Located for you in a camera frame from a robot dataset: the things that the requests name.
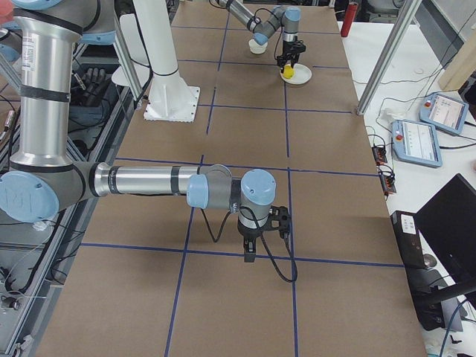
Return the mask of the upper orange relay board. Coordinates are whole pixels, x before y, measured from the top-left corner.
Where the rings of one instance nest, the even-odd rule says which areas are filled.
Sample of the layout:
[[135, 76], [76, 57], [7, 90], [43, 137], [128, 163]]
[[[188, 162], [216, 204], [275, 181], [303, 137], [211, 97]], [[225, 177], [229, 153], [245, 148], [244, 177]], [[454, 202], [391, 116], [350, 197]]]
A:
[[387, 163], [387, 150], [385, 145], [373, 145], [371, 149], [377, 166]]

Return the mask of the teach pendant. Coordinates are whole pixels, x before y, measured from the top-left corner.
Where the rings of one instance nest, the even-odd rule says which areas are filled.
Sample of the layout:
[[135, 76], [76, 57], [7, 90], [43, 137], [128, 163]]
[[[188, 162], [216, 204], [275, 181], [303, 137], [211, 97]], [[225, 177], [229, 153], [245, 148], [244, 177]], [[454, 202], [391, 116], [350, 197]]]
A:
[[469, 105], [441, 93], [428, 95], [419, 108], [419, 119], [450, 135], [459, 135], [468, 114]]
[[393, 153], [400, 161], [438, 168], [443, 165], [434, 125], [412, 120], [391, 124]]

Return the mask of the white bowl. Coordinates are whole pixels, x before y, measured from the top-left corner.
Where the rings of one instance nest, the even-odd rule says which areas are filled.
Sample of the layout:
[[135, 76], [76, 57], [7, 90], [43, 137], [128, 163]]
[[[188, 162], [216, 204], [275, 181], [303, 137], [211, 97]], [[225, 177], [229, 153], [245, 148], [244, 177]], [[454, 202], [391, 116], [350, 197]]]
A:
[[249, 50], [252, 54], [261, 55], [261, 54], [264, 54], [266, 52], [267, 47], [268, 47], [268, 43], [266, 42], [263, 45], [260, 45], [254, 39], [250, 39], [248, 41], [248, 47], [249, 47]]

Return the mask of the lower orange relay board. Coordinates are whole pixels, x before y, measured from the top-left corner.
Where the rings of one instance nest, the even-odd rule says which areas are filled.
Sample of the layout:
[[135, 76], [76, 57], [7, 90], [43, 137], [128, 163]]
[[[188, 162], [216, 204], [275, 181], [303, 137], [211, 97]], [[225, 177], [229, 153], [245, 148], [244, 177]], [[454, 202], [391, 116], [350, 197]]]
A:
[[383, 194], [386, 197], [396, 193], [395, 174], [392, 170], [379, 170], [379, 179], [381, 182]]

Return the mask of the orange relay board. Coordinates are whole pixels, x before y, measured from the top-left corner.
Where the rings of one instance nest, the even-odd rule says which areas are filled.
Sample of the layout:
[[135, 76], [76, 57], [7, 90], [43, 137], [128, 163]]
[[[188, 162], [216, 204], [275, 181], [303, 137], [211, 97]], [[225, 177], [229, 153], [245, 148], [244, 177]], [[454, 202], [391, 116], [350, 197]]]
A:
[[381, 182], [383, 194], [386, 197], [396, 193], [395, 174], [392, 170], [379, 170], [379, 179]]
[[377, 166], [387, 163], [387, 150], [385, 145], [373, 145], [371, 149]]

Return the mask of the grey aluminium frame post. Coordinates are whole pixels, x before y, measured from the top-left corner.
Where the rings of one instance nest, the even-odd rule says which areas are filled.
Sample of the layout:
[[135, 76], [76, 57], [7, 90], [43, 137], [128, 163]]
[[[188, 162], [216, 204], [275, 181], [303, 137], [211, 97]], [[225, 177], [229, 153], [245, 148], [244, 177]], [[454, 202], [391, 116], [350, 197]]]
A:
[[356, 108], [357, 115], [364, 115], [372, 101], [387, 68], [393, 59], [413, 17], [415, 16], [422, 0], [406, 1], [399, 11], [399, 16], [392, 27], [389, 37], [380, 53], [372, 74], [364, 88], [361, 99]]

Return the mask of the brown paper table cover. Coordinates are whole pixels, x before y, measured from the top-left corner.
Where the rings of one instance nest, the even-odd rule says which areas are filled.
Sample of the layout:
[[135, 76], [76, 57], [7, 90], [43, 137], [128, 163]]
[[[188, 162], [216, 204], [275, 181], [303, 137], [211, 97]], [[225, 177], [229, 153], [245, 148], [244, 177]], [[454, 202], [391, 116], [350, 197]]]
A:
[[238, 216], [179, 196], [100, 199], [38, 356], [424, 356], [337, 23], [305, 8], [313, 77], [282, 82], [272, 55], [224, 10], [179, 6], [183, 77], [202, 88], [192, 123], [138, 112], [116, 167], [191, 166], [239, 202], [248, 171], [274, 177], [294, 227], [245, 263]]

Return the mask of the yellow lemon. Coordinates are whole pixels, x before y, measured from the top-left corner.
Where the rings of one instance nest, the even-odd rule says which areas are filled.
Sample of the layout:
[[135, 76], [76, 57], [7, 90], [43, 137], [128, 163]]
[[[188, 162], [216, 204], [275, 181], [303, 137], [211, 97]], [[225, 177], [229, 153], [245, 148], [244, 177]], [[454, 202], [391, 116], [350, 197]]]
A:
[[285, 67], [283, 68], [283, 77], [286, 78], [286, 79], [291, 79], [293, 78], [295, 74], [295, 70], [294, 68], [291, 66], [291, 65], [285, 65]]

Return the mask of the white metal base plate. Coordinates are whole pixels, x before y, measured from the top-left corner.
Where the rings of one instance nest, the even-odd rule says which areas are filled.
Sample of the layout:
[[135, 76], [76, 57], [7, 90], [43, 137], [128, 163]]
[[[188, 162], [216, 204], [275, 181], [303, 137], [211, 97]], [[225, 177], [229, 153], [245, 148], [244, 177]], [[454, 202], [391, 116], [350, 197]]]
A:
[[195, 86], [185, 86], [178, 90], [167, 86], [151, 89], [144, 119], [192, 123], [196, 116], [199, 96], [200, 88]]

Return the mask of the near teach pendant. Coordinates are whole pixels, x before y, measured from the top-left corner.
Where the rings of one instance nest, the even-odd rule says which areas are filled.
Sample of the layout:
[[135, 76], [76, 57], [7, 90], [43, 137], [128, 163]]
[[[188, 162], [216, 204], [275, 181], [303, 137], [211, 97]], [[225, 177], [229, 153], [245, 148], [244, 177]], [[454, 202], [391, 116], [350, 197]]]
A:
[[438, 168], [443, 165], [434, 125], [412, 120], [391, 124], [393, 153], [400, 161]]

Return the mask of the far teach pendant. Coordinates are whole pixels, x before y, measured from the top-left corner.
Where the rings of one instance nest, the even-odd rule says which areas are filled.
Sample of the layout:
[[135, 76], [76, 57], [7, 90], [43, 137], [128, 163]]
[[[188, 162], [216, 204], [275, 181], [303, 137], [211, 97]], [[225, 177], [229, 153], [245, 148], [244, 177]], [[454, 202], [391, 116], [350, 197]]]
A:
[[468, 114], [469, 105], [441, 93], [428, 95], [419, 108], [419, 119], [450, 135], [459, 135]]

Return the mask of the black laptop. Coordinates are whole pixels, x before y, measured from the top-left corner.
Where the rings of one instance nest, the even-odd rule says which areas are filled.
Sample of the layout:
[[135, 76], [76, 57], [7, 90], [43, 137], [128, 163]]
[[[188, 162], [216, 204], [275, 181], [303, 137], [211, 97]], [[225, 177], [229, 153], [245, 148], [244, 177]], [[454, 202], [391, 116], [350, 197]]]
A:
[[[458, 173], [416, 213], [396, 210], [390, 220], [419, 322], [427, 331], [462, 331], [462, 312], [452, 314], [461, 295], [475, 305], [475, 189]], [[429, 277], [421, 239], [454, 284]]]

